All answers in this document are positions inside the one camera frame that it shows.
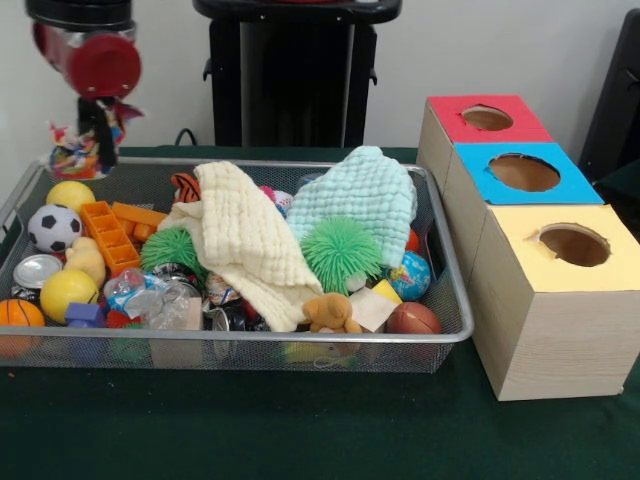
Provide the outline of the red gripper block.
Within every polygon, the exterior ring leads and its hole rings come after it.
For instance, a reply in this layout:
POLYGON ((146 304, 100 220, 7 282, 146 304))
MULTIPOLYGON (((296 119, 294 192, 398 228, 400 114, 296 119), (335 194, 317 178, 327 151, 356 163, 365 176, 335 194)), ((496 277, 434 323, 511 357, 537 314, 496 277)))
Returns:
POLYGON ((32 26, 39 53, 82 96, 77 101, 77 133, 84 136, 95 130, 102 168, 113 168, 117 163, 113 134, 116 117, 110 100, 89 99, 122 99, 136 87, 142 73, 136 34, 136 24, 123 30, 90 32, 73 32, 40 22, 32 26))

